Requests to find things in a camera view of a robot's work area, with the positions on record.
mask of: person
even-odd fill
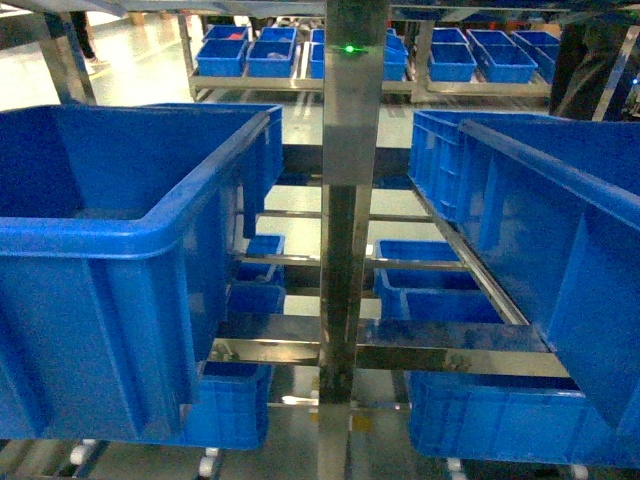
[[[89,75],[93,75],[96,72],[94,67],[108,65],[109,62],[99,59],[96,55],[96,52],[93,51],[93,47],[91,46],[91,42],[89,40],[89,31],[87,30],[87,13],[71,12],[71,22],[73,23],[73,28],[75,29],[76,35],[78,36],[78,43],[80,43],[80,49],[82,50],[82,55],[84,56],[84,63],[87,67],[87,73]]]
[[[551,85],[550,115],[593,118],[629,25],[593,19],[564,28]]]

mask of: stainless steel rack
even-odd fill
[[[24,6],[59,5],[67,8],[72,2],[24,2]],[[474,2],[477,7],[464,6],[468,2],[398,2],[389,0],[327,0],[320,1],[116,1],[129,10],[207,10],[229,14],[277,15],[307,13],[326,15],[326,67],[324,82],[298,78],[288,88],[324,92],[324,133],[322,154],[322,223],[321,256],[317,258],[291,256],[252,257],[252,262],[264,261],[285,265],[315,268],[320,278],[320,312],[316,317],[272,315],[269,317],[239,316],[223,328],[215,341],[210,360],[267,362],[298,366],[318,366],[320,371],[318,399],[318,471],[321,480],[348,477],[350,444],[350,416],[352,414],[353,379],[356,369],[467,371],[478,374],[543,375],[567,377],[556,357],[528,325],[526,318],[509,296],[492,278],[482,262],[466,245],[460,235],[433,211],[431,205],[418,195],[426,212],[458,254],[461,262],[394,262],[375,260],[366,256],[366,238],[370,214],[376,135],[380,95],[391,88],[382,81],[385,41],[385,22],[395,18],[420,17],[437,12],[441,18],[461,20],[482,10],[495,10],[493,2]],[[542,3],[536,11],[556,16],[569,15],[565,2]],[[572,3],[580,15],[582,3]],[[519,8],[519,14],[533,12]],[[421,36],[418,61],[426,65],[431,20],[420,20]],[[28,41],[39,41],[45,52],[54,84],[63,103],[72,100],[95,102],[90,83],[81,60],[77,39],[70,28],[66,13],[33,14],[0,19],[0,31],[12,28],[28,35],[9,35],[0,40],[0,47],[8,48]],[[181,18],[183,47],[189,48],[186,22]],[[611,76],[610,88],[602,101],[602,118],[607,106],[613,105],[613,93],[623,93],[619,80],[637,65],[629,59],[637,48],[638,29],[629,33],[621,52],[620,62]],[[347,55],[340,45],[357,44],[366,54]],[[187,65],[191,88],[222,88],[221,80],[207,83],[193,75]],[[417,72],[417,78],[426,78]],[[279,89],[269,80],[241,78],[246,88]],[[419,96],[425,92],[411,93]],[[441,93],[455,93],[458,85],[435,84],[431,88]],[[485,90],[474,91],[486,94]],[[302,216],[286,212],[280,215]],[[467,269],[487,293],[504,325],[468,325],[424,323],[403,325],[393,322],[360,318],[360,299],[365,270],[371,267],[418,269]],[[462,344],[465,332],[475,331],[490,339],[492,348]]]

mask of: green indicator light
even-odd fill
[[[344,47],[342,47],[342,51],[344,53],[357,53],[357,52],[364,52],[364,49],[355,47],[353,45],[345,45]]]

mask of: blue plastic bin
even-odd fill
[[[261,115],[0,114],[2,438],[179,432],[226,318]]]
[[[229,311],[282,313],[283,288],[236,284]],[[242,363],[207,364],[200,382],[200,402],[191,406],[185,427],[173,445],[252,450],[267,437],[267,401],[273,367]]]
[[[431,44],[434,43],[465,43],[469,44],[467,37],[459,28],[434,28]]]
[[[241,35],[240,38],[232,40],[249,41],[249,27],[236,27],[235,25],[212,25],[205,34],[203,41],[206,40],[230,40],[229,37]]]
[[[378,240],[378,258],[402,260],[458,261],[445,242]],[[406,319],[401,295],[424,289],[476,290],[478,286],[467,272],[442,272],[399,269],[374,269],[374,291],[382,303],[382,318]]]
[[[324,30],[320,28],[311,30],[311,43],[324,43]]]
[[[423,455],[638,468],[570,380],[411,372],[411,444]]]
[[[547,32],[513,32],[511,38],[538,64],[542,78],[547,83],[553,82],[560,41]]]
[[[324,44],[311,44],[311,78],[324,78]]]
[[[261,42],[293,42],[296,41],[296,29],[293,27],[265,27],[260,32]]]
[[[538,64],[517,46],[482,45],[478,66],[490,83],[529,83]]]
[[[478,60],[480,60],[478,56],[483,54],[481,49],[478,48],[479,46],[515,46],[513,40],[511,40],[506,33],[501,32],[500,30],[467,30],[467,38],[469,39],[471,51]]]
[[[640,125],[460,129],[460,231],[603,418],[639,440]]]
[[[429,75],[434,82],[470,82],[477,66],[465,43],[431,45]]]
[[[284,252],[284,240],[284,235],[256,235],[249,242],[247,253],[280,255]],[[268,283],[283,287],[284,265],[245,262],[240,266],[237,280]]]
[[[280,177],[284,168],[282,157],[282,105],[271,104],[252,104],[252,103],[166,103],[158,105],[160,107],[185,107],[201,108],[213,112],[223,111],[240,111],[240,112],[266,112],[269,114],[269,128],[264,132],[264,137],[259,137],[254,143],[253,148],[256,149],[255,155],[264,159],[257,164],[257,181],[259,188],[251,189],[251,193],[255,198],[255,208],[257,213],[264,212],[264,199]],[[267,148],[267,154],[259,152],[261,142],[264,141]],[[255,222],[245,225],[246,235],[251,237],[255,234]]]
[[[480,290],[408,290],[401,295],[400,301],[402,320],[504,323]]]
[[[249,75],[252,77],[290,77],[295,45],[293,42],[286,41],[255,42],[247,54]],[[283,58],[269,58],[269,54],[282,55]]]
[[[456,219],[462,170],[462,134],[458,131],[458,124],[467,119],[500,118],[521,122],[551,117],[447,110],[414,112],[409,176],[442,218],[449,221]]]
[[[209,40],[196,55],[200,75],[241,77],[249,44],[245,40]]]

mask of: floor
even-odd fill
[[[201,27],[190,20],[193,50]],[[177,22],[149,15],[145,27],[126,23],[101,29],[95,35],[100,57],[111,62],[91,77],[98,103],[101,105],[144,105],[162,102],[190,102],[180,47]],[[31,105],[57,103],[44,60],[37,46],[29,45],[0,52],[0,110]],[[282,103],[284,141],[293,144],[321,144],[322,104],[314,94],[266,94],[259,92],[214,92],[208,101],[243,101]],[[504,111],[542,111],[538,101],[442,97],[428,105],[432,108],[492,109]],[[378,145],[408,148],[411,145],[412,112],[406,104],[384,103],[380,109]],[[267,199],[268,209],[319,211],[320,190],[313,187],[275,187]],[[374,192],[372,212],[420,215],[422,210],[410,192]],[[320,221],[313,219],[261,218],[261,233],[286,236],[285,252],[318,255]],[[440,239],[430,224],[390,224],[373,222],[368,243],[377,239]],[[317,315],[319,301],[314,297],[288,297],[285,312]],[[378,317],[379,301],[363,300],[362,315]],[[310,395],[317,369],[298,369],[293,386],[299,396]],[[361,402],[394,402],[391,372],[359,371],[354,397]],[[444,479],[462,480],[446,473],[439,459],[420,457],[410,447],[407,435],[407,412],[389,410],[359,414],[354,422],[351,441],[354,479]],[[314,479],[316,478],[317,424],[308,408],[272,408],[271,430],[264,448],[256,452],[227,452],[220,478],[222,480]],[[12,442],[0,452],[0,467],[20,475],[50,475],[68,456],[73,442]],[[191,479],[197,471],[202,449],[169,448],[113,443],[97,462],[92,478]],[[569,478],[566,469],[542,468],[506,463],[468,462],[470,478]],[[592,478],[614,478],[618,473],[594,471]]]

